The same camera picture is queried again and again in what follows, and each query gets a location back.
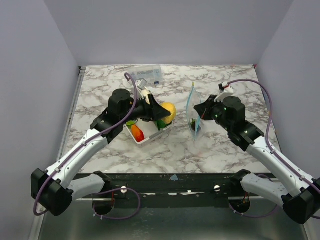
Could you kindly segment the clear zip top bag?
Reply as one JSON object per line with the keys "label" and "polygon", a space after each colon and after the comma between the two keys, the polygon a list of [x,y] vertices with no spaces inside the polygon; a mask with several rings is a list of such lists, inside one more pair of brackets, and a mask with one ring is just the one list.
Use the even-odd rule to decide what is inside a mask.
{"label": "clear zip top bag", "polygon": [[[201,103],[202,103],[201,96],[195,88],[195,83],[192,82],[191,91],[189,93],[187,104],[186,104],[186,119],[187,119],[187,125],[189,128],[189,131],[191,134],[191,138],[194,142],[196,142],[201,137],[201,134],[203,133],[203,128],[204,128],[201,117],[194,110],[194,106]],[[190,127],[191,119],[196,120],[195,131],[191,130],[191,127]]]}

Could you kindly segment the dark purple toy mangosteen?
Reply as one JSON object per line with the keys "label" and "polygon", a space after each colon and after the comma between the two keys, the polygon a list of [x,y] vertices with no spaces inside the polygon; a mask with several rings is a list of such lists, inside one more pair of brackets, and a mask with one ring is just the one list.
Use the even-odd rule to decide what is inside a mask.
{"label": "dark purple toy mangosteen", "polygon": [[192,131],[196,131],[196,120],[195,119],[191,119],[189,126],[191,127]]}

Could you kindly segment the orange red toy mango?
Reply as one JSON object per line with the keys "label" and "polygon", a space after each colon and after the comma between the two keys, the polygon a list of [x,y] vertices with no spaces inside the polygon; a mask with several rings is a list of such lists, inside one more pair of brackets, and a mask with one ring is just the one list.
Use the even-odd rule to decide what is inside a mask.
{"label": "orange red toy mango", "polygon": [[132,133],[134,139],[135,139],[138,143],[140,143],[140,142],[142,142],[142,141],[145,140],[145,136],[144,136],[143,131],[142,131],[136,124],[133,124],[133,125],[131,126],[131,133]]}

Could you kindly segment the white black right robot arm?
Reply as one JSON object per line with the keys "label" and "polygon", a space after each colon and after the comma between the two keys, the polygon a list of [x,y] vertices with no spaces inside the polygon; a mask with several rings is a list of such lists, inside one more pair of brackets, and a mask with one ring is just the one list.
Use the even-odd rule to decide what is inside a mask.
{"label": "white black right robot arm", "polygon": [[298,224],[305,224],[320,209],[320,180],[304,172],[270,144],[267,135],[246,119],[246,107],[238,97],[216,102],[211,95],[194,106],[204,121],[215,121],[227,131],[232,143],[260,161],[277,179],[271,182],[249,171],[238,174],[245,192],[261,196],[282,207]]}

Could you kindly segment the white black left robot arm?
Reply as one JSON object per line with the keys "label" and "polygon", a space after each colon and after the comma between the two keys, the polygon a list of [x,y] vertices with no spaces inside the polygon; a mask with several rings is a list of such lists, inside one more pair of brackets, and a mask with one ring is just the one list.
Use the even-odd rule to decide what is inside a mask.
{"label": "white black left robot arm", "polygon": [[74,200],[106,190],[110,182],[101,172],[82,179],[75,179],[75,176],[123,131],[128,121],[171,120],[171,115],[171,110],[160,105],[152,94],[133,99],[128,90],[116,89],[106,110],[93,121],[72,149],[46,170],[37,168],[31,174],[31,196],[35,204],[41,204],[53,216],[59,216]]}

